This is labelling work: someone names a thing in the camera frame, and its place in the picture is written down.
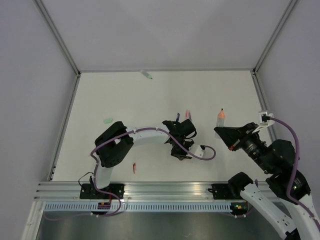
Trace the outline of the green highlighter cap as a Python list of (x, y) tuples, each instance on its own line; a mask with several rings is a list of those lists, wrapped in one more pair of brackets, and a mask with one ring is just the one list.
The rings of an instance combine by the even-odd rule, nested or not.
[(103, 123), (104, 124), (109, 124), (109, 123), (112, 123), (113, 122), (113, 118), (106, 118), (103, 120)]

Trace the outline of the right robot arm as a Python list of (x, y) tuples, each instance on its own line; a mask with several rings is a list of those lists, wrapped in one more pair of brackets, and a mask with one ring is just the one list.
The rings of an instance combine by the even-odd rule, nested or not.
[(215, 127), (214, 131), (230, 151), (243, 150), (266, 174), (269, 189), (287, 208), (285, 215), (244, 172), (228, 180), (228, 194), (252, 205), (276, 230), (283, 240), (318, 240), (320, 219), (313, 205), (311, 188), (298, 171), (299, 144), (278, 139), (266, 145), (254, 122), (242, 127)]

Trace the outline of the blue gel pen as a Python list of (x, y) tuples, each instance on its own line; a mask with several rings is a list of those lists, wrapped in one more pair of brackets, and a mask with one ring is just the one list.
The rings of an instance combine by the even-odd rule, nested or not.
[(179, 120), (180, 120), (180, 113), (178, 112), (176, 115), (176, 122), (179, 122)]

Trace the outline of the orange highlighter pen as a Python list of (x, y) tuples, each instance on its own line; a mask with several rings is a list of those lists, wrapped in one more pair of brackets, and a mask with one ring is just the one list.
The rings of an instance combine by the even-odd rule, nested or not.
[(225, 122), (225, 113), (224, 109), (221, 108), (220, 112), (217, 115), (217, 121), (216, 121), (216, 127), (224, 127), (224, 122)]

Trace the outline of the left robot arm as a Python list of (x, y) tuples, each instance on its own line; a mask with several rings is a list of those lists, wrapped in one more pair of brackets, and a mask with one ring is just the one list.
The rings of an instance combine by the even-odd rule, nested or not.
[(95, 141), (93, 155), (97, 156), (97, 167), (93, 174), (91, 193), (104, 199), (109, 193), (113, 168), (120, 164), (133, 147), (146, 144), (170, 144), (170, 155), (180, 161), (194, 155), (204, 156), (203, 147), (196, 145), (195, 126), (189, 119), (183, 122), (165, 120), (155, 127), (127, 127), (122, 121), (113, 123)]

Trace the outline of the aluminium frame post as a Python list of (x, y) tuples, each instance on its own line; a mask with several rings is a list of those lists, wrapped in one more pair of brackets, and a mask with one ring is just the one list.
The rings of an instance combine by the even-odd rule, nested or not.
[(55, 42), (57, 43), (59, 49), (62, 52), (62, 55), (64, 56), (65, 60), (75, 73), (77, 77), (81, 75), (81, 71), (78, 68), (76, 62), (74, 61), (65, 41), (63, 40), (53, 18), (51, 17), (47, 7), (45, 6), (44, 2), (42, 0), (33, 0), (34, 5), (37, 7), (40, 15), (42, 16), (44, 22), (46, 23), (49, 31), (51, 32)]
[(267, 55), (269, 54), (270, 50), (272, 49), (273, 45), (275, 44), (278, 36), (280, 35), (281, 31), (285, 27), (285, 24), (289, 20), (292, 12), (296, 8), (297, 4), (299, 3), (299, 0), (290, 0), (288, 2), (288, 5), (286, 6), (283, 14), (281, 15), (275, 29), (273, 30), (270, 38), (268, 39), (260, 57), (258, 58), (254, 68), (252, 69), (252, 74), (256, 75), (260, 68), (262, 67)]

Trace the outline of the aluminium mounting rail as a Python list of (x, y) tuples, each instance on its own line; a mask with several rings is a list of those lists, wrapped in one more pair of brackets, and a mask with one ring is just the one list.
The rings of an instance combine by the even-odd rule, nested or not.
[[(124, 182), (125, 201), (211, 202), (209, 182)], [(79, 201), (81, 187), (76, 181), (43, 181), (33, 194), (35, 201)]]

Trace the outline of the right aluminium frame post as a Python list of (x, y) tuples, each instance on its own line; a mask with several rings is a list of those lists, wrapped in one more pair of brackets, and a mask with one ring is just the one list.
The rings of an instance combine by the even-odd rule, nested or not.
[(270, 38), (268, 39), (260, 57), (258, 58), (254, 68), (252, 69), (252, 74), (256, 75), (260, 68), (262, 67), (267, 55), (269, 54), (270, 50), (272, 49), (273, 45), (275, 44), (278, 36), (280, 35), (281, 31), (285, 27), (285, 24), (289, 20), (292, 12), (296, 8), (297, 4), (299, 3), (299, 0), (290, 0), (288, 2), (288, 5), (286, 6), (283, 14), (281, 15), (275, 29), (273, 30)]

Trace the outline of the left aluminium frame post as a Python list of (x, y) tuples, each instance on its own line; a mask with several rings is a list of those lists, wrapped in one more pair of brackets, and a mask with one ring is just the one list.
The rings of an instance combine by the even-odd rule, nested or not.
[(81, 71), (78, 68), (76, 62), (74, 61), (65, 41), (63, 40), (53, 18), (51, 17), (47, 7), (45, 6), (44, 2), (42, 0), (33, 0), (34, 5), (37, 7), (40, 15), (42, 16), (44, 22), (46, 23), (49, 31), (51, 32), (55, 42), (57, 43), (59, 49), (62, 52), (62, 55), (64, 56), (65, 60), (75, 73), (77, 77), (81, 75)]

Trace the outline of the green highlighter pen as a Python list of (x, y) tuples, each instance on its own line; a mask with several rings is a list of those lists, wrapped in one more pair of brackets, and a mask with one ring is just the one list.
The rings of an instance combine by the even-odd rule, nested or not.
[(148, 78), (148, 79), (150, 79), (150, 80), (153, 79), (153, 77), (152, 77), (147, 71), (141, 69), (139, 72), (140, 72), (143, 76), (145, 76), (146, 78)]

